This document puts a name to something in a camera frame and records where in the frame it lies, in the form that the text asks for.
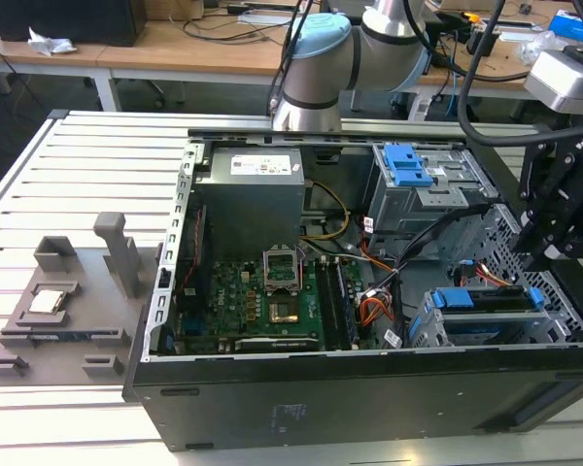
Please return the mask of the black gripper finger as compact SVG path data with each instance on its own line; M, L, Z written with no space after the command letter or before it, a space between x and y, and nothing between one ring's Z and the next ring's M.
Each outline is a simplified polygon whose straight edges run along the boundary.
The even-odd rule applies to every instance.
M523 267L538 272L550 267L553 260L583 258L583 172L578 169L575 149L555 149L552 168L560 204L558 218L553 221L558 233L559 253L523 253Z
M512 250L522 253L559 253L558 233L553 221L558 218L559 194L552 175L555 144L527 146L519 184L524 210L518 220L520 232Z

